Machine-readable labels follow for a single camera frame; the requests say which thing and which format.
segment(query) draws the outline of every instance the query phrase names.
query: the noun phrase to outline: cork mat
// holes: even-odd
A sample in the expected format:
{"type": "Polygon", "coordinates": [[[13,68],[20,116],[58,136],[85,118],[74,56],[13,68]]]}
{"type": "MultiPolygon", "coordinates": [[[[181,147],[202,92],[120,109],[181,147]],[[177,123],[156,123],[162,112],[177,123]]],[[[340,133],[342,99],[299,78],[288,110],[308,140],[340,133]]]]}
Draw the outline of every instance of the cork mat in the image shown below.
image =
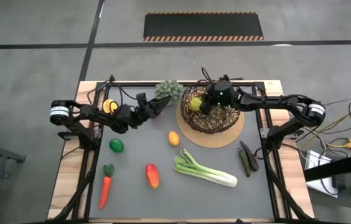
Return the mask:
{"type": "Polygon", "coordinates": [[[198,146],[208,147],[208,148],[218,148],[224,147],[231,142],[233,142],[241,133],[243,128],[244,116],[241,112],[239,115],[239,119],[236,123],[230,127],[228,130],[225,130],[220,133],[214,134],[205,134],[201,133],[200,131],[193,130],[189,124],[187,124],[180,112],[180,104],[177,106],[177,124],[180,128],[182,134],[192,141],[193,143],[197,144],[198,146]]]}

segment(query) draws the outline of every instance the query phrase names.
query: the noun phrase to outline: wooden base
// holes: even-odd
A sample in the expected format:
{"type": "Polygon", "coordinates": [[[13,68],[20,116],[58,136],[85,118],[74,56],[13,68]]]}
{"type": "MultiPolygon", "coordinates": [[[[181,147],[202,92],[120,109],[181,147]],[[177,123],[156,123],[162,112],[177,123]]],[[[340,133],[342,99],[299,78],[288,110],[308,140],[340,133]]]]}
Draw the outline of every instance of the wooden base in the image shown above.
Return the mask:
{"type": "MultiPolygon", "coordinates": [[[[134,83],[135,81],[121,81],[118,83],[134,83]]],[[[139,83],[154,82],[154,81],[138,81],[139,83]]],[[[179,82],[196,82],[196,81],[179,81],[179,82]]],[[[279,96],[283,95],[281,82],[279,80],[258,80],[258,81],[233,81],[238,82],[264,82],[266,87],[266,93],[268,96],[279,96]]],[[[88,104],[87,92],[94,89],[97,82],[80,82],[76,101],[78,103],[88,104]]],[[[100,96],[98,105],[102,105],[103,94],[100,96]]],[[[282,125],[289,120],[289,113],[286,110],[270,110],[271,119],[273,125],[282,125]]],[[[264,110],[261,110],[261,119],[263,120],[264,127],[267,126],[264,110]]],[[[83,121],[83,125],[88,126],[88,121],[83,121]]],[[[285,139],[284,143],[296,146],[293,140],[285,139]]],[[[67,141],[63,147],[63,154],[76,148],[78,146],[77,140],[67,141]]],[[[299,153],[287,146],[282,146],[279,150],[279,156],[281,160],[283,175],[286,183],[286,188],[292,197],[295,199],[297,204],[306,212],[309,216],[314,217],[308,189],[306,186],[306,180],[304,179],[303,169],[301,167],[299,153]]],[[[75,152],[67,155],[62,159],[59,168],[57,181],[55,183],[54,192],[52,195],[51,205],[47,218],[53,218],[59,214],[69,199],[76,191],[78,175],[80,172],[80,166],[82,164],[83,151],[76,150],[75,152]]],[[[84,202],[86,192],[83,193],[80,209],[78,213],[80,217],[84,213],[84,202]]],[[[282,197],[276,188],[276,198],[279,207],[279,213],[281,217],[285,217],[283,210],[282,197]]],[[[139,219],[139,218],[110,218],[110,219],[91,219],[91,222],[234,222],[236,218],[230,219],[186,219],[186,220],[175,220],[175,219],[139,219]]],[[[270,222],[268,219],[243,219],[244,222],[270,222]]]]}

